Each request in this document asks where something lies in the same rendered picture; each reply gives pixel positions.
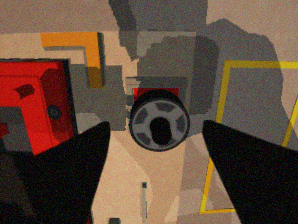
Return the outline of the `yellow rectangular tape outline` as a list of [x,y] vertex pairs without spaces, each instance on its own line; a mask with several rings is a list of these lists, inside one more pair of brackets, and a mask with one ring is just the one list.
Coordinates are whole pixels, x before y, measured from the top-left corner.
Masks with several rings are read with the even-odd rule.
[[[226,94],[227,94],[227,89],[228,89],[228,84],[229,84],[230,68],[240,68],[240,67],[298,69],[298,62],[224,60],[224,70],[223,70],[223,76],[222,76],[222,82],[221,82],[221,88],[220,88],[220,94],[219,94],[219,100],[218,100],[218,106],[217,106],[217,113],[216,113],[216,119],[215,119],[215,122],[217,122],[217,123],[221,124],[221,122],[222,122]],[[283,139],[281,146],[286,147],[287,142],[289,141],[290,135],[292,133],[292,127],[293,127],[294,122],[297,118],[297,115],[298,115],[298,97],[294,104],[293,112],[292,112],[290,121],[287,125],[286,131],[285,131],[285,137]],[[213,161],[209,155],[203,198],[202,198],[202,203],[201,203],[201,206],[199,209],[199,214],[235,212],[234,208],[226,208],[226,209],[218,209],[218,210],[205,210],[205,204],[206,204],[206,200],[207,200],[207,194],[208,194],[209,188],[210,188],[213,167],[214,167],[214,164],[213,164]]]

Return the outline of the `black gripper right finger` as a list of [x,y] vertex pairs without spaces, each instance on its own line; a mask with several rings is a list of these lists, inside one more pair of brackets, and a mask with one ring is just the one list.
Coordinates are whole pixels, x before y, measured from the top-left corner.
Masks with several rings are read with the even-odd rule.
[[203,137],[241,224],[298,224],[298,151],[212,120]]

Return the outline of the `black wheel with grey rim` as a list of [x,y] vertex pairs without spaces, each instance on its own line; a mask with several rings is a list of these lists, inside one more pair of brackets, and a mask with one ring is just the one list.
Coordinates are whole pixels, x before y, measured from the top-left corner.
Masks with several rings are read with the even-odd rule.
[[[172,139],[165,145],[152,140],[151,121],[162,117],[168,120]],[[179,146],[190,130],[190,117],[181,100],[172,92],[162,89],[150,90],[134,102],[129,130],[133,140],[142,148],[153,152],[164,152]]]

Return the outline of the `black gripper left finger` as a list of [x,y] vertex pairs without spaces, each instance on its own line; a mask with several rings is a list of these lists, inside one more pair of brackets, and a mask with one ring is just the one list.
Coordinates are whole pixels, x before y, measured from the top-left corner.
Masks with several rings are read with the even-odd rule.
[[0,152],[0,202],[26,224],[87,224],[109,142],[107,121],[39,154]]

